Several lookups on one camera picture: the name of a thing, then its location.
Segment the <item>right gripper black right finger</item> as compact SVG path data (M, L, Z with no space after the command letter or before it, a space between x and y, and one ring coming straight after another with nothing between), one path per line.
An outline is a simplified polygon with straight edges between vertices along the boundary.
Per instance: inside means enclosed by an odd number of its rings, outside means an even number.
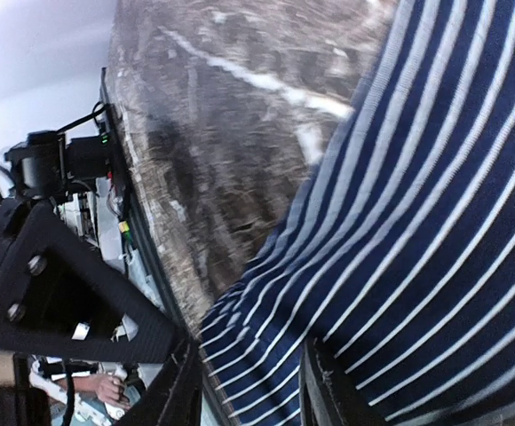
M299 402L304 426L386 424L384 417L370 407L319 339L308 339L303 345Z

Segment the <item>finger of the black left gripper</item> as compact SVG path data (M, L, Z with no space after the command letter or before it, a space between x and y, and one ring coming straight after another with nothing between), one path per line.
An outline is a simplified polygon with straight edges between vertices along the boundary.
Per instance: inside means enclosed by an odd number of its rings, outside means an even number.
M178 327L44 202L0 205L0 350L163 363Z

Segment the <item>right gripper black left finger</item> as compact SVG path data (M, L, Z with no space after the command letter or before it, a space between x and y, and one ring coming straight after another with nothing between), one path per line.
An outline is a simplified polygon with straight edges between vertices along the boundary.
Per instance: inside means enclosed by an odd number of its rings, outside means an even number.
M198 343L183 340L162 365L140 400L124 415L124 426L200 425L202 363Z

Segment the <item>navy striped boxer underwear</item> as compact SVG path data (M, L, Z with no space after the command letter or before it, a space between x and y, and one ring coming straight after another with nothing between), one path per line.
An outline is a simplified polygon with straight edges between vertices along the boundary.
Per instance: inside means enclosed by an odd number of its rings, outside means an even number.
M287 216L202 323L240 425L324 343L391 425L515 415L515 1L401 1Z

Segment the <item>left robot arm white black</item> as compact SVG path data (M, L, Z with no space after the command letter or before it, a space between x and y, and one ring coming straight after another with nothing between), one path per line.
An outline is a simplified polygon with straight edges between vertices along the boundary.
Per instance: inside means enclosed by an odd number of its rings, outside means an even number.
M107 141L69 146L62 132L41 131L4 158L13 194L0 198L0 350L163 363L177 326L53 211L79 188L70 172L108 173Z

